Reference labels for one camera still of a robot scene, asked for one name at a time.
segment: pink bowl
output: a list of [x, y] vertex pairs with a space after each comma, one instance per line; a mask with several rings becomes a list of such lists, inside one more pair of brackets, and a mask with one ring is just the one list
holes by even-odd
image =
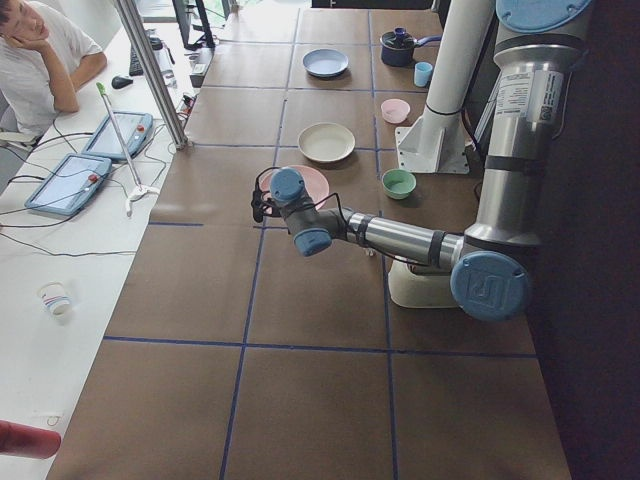
[[390, 98], [382, 102], [382, 118], [389, 123], [402, 123], [407, 119], [411, 107], [404, 100]]

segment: plate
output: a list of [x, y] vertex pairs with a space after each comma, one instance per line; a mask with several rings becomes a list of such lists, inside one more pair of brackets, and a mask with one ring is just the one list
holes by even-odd
[[337, 50], [321, 48], [307, 53], [302, 59], [302, 64], [310, 75], [328, 78], [344, 72], [349, 66], [349, 59]]
[[[329, 195], [329, 182], [321, 172], [315, 168], [307, 167], [306, 165], [291, 165], [291, 168], [297, 170], [304, 180], [304, 186], [307, 189], [307, 193], [311, 197], [314, 203], [320, 202], [323, 198]], [[277, 170], [269, 170], [260, 179], [260, 190], [268, 192], [269, 185], [271, 184], [271, 176]], [[269, 193], [264, 195], [264, 199], [271, 198]], [[320, 202], [316, 205], [316, 210], [320, 210], [325, 202]]]
[[347, 127], [337, 123], [316, 123], [298, 137], [298, 148], [309, 160], [332, 163], [349, 156], [356, 139]]

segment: white stand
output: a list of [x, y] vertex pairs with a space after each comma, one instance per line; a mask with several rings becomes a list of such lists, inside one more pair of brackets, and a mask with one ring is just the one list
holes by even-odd
[[451, 274], [415, 275], [406, 263], [393, 262], [389, 271], [389, 293], [396, 305], [407, 308], [454, 308]]
[[417, 173], [468, 173], [460, 117], [495, 2], [451, 2], [422, 116], [396, 129], [398, 165]]
[[136, 202], [138, 200], [140, 200], [142, 197], [144, 197], [147, 193], [154, 193], [156, 195], [160, 194], [160, 189], [156, 188], [156, 187], [149, 187], [147, 185], [136, 185], [134, 187], [134, 189], [131, 191], [131, 193], [129, 194], [129, 196], [127, 197], [127, 200], [125, 202], [125, 211], [127, 212], [127, 217], [131, 216], [131, 204], [133, 202]]

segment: white t-shirt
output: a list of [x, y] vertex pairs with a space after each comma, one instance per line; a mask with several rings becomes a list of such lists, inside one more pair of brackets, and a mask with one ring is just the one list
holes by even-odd
[[[49, 29], [47, 41], [69, 73], [86, 55], [102, 48], [77, 25], [57, 10], [40, 2], [29, 2]], [[13, 108], [22, 133], [41, 135], [53, 123], [58, 111], [53, 107], [49, 73], [38, 52], [12, 48], [0, 38], [0, 90]]]

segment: cup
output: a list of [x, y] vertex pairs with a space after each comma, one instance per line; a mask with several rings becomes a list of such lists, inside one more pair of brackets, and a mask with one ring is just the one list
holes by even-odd
[[38, 290], [38, 296], [51, 315], [62, 315], [71, 308], [71, 299], [60, 282], [44, 284]]
[[433, 65], [429, 62], [416, 63], [413, 73], [413, 83], [416, 87], [426, 87], [429, 80], [431, 80], [431, 74], [433, 73]]

